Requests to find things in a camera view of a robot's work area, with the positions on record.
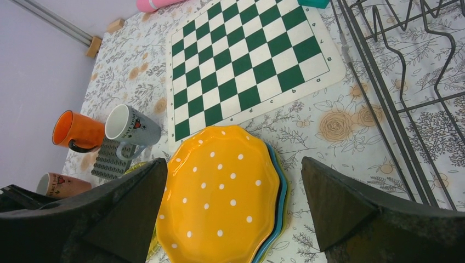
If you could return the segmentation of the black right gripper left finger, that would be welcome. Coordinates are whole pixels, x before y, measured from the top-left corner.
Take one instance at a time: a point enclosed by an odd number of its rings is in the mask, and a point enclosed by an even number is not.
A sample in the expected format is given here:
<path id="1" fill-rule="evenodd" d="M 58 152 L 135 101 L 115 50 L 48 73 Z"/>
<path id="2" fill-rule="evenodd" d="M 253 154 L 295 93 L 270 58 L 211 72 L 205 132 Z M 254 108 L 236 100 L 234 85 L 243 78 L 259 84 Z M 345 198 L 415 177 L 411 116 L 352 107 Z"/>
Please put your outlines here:
<path id="1" fill-rule="evenodd" d="M 1 262 L 132 262 L 126 174 L 35 210 L 1 213 Z"/>

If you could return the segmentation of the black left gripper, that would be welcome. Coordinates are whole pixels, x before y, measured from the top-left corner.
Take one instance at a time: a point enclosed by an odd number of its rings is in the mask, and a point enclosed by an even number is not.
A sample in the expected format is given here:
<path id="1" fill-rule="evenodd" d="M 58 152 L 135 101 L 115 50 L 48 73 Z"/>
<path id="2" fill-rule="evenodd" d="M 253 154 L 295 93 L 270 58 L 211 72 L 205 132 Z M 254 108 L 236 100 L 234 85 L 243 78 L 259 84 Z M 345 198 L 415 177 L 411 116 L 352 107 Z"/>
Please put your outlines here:
<path id="1" fill-rule="evenodd" d="M 57 200 L 17 185 L 9 185 L 1 188 L 1 213 L 22 209 L 35 210 Z"/>

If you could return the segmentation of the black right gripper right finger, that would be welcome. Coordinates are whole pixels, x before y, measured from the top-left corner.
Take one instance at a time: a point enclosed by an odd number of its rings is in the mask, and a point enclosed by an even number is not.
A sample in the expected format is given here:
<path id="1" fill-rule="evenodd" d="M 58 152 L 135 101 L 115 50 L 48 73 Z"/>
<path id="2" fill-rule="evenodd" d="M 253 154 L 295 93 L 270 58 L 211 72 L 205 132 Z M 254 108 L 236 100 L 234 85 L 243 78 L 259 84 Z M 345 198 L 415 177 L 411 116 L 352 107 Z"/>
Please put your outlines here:
<path id="1" fill-rule="evenodd" d="M 310 158 L 301 175 L 328 262 L 464 262 L 464 213 L 390 195 Z"/>

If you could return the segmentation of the pink cup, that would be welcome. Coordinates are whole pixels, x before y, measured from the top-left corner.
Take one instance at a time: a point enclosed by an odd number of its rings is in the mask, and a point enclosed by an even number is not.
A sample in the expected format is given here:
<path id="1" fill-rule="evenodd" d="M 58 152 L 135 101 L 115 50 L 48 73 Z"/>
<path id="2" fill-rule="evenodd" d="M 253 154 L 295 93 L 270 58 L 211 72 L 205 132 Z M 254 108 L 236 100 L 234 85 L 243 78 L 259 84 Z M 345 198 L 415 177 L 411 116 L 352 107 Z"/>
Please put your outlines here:
<path id="1" fill-rule="evenodd" d="M 90 182 L 57 173 L 44 174 L 36 188 L 36 193 L 64 199 L 92 189 Z"/>

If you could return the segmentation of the blue dotted plate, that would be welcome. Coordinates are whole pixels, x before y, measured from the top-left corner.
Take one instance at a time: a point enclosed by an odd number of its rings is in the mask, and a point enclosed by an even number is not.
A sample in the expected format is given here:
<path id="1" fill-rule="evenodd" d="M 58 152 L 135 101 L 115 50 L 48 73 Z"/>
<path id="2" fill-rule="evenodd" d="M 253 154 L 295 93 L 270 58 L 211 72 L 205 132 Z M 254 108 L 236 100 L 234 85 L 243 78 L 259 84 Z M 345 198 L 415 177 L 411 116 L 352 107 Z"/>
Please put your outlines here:
<path id="1" fill-rule="evenodd" d="M 274 228 L 271 232 L 271 234 L 265 239 L 265 241 L 260 245 L 258 251 L 256 252 L 252 262 L 262 262 L 265 258 L 266 252 L 268 249 L 271 247 L 272 243 L 279 237 L 281 234 L 282 228 L 283 228 L 283 221 L 284 221 L 284 213 L 285 213 L 285 208 L 286 208 L 286 198 L 287 198 L 287 193 L 288 193 L 288 182 L 287 178 L 285 176 L 285 173 L 283 172 L 281 168 L 281 164 L 279 162 L 279 158 L 277 156 L 276 151 L 274 148 L 268 144 L 267 142 L 265 143 L 268 152 L 270 154 L 270 158 L 273 162 L 273 165 L 275 167 L 275 170 L 277 171 L 279 180 L 280 180 L 280 186 L 279 190 L 277 193 L 277 198 L 276 198 L 276 209 L 275 209 L 275 220 L 274 220 Z"/>

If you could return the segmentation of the orange mug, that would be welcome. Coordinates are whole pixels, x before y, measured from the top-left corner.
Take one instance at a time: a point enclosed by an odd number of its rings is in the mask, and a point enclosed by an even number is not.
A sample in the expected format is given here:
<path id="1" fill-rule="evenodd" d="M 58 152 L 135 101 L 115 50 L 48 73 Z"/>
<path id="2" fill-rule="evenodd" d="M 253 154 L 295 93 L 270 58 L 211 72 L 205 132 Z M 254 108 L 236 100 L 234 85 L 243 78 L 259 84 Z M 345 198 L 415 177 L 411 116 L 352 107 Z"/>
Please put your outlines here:
<path id="1" fill-rule="evenodd" d="M 101 146 L 105 124 L 78 112 L 67 110 L 57 120 L 52 143 L 78 153 L 88 153 Z"/>

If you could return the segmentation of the clear plastic cup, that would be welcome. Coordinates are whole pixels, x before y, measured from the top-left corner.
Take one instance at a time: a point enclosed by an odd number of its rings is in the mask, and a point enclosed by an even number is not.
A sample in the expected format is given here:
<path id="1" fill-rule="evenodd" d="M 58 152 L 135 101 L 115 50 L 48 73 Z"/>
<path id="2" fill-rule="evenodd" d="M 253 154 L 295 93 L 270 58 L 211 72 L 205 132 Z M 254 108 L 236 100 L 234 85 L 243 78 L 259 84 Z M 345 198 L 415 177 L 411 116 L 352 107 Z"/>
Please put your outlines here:
<path id="1" fill-rule="evenodd" d="M 120 104 L 106 119 L 105 135 L 120 143 L 116 150 L 117 157 L 123 161 L 131 161 L 147 147 L 159 142 L 161 127 L 133 107 Z M 129 144 L 138 146 L 138 149 L 131 156 L 125 157 L 122 149 Z"/>

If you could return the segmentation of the yellow dotted plate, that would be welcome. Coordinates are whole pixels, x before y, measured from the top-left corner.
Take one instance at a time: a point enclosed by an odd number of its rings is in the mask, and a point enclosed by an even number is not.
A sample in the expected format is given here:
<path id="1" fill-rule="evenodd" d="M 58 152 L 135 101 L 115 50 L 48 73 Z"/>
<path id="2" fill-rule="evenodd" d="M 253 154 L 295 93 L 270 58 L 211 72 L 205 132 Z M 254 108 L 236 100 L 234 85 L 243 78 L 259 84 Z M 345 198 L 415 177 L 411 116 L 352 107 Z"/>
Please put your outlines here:
<path id="1" fill-rule="evenodd" d="M 171 262 L 251 262 L 275 224 L 280 179 L 266 144 L 238 125 L 181 143 L 156 220 Z"/>

